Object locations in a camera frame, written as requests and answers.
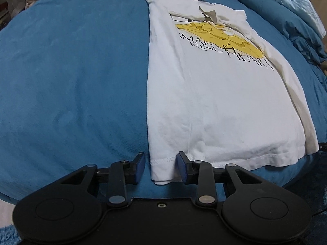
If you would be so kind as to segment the white Belle print t-shirt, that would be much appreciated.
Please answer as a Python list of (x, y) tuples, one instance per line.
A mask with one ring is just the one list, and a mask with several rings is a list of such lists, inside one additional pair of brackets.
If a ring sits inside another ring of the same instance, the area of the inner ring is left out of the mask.
[(176, 155), (247, 170), (318, 151), (293, 68), (244, 11), (201, 0), (146, 0), (151, 178), (179, 181)]

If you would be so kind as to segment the blue bed sheet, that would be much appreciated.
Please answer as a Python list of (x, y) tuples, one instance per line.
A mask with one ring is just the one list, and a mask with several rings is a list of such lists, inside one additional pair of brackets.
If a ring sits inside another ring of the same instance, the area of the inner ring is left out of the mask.
[[(297, 74), (319, 142), (326, 141), (326, 77), (279, 30), (238, 0), (249, 24)], [(1, 200), (94, 163), (148, 151), (145, 0), (39, 0), (1, 31)]]

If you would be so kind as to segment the blue fluffy rug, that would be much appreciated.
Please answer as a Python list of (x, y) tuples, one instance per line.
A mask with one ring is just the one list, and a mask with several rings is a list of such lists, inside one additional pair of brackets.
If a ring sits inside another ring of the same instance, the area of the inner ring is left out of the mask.
[(17, 245), (20, 237), (14, 225), (0, 228), (0, 245)]

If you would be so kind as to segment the blue rolled duvet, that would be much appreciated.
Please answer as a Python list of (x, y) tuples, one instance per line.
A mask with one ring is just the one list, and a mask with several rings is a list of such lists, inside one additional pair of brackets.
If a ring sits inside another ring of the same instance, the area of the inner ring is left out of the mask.
[(276, 0), (239, 0), (258, 13), (291, 41), (307, 62), (320, 65), (326, 61), (325, 47), (317, 33), (295, 13)]

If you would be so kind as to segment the light blue folded blanket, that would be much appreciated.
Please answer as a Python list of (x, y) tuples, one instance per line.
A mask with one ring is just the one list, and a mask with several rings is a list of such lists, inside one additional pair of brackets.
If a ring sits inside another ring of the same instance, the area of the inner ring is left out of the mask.
[(307, 25), (309, 25), (317, 35), (323, 39), (326, 36), (326, 30), (317, 11), (309, 0), (276, 0), (297, 16), (299, 16)]

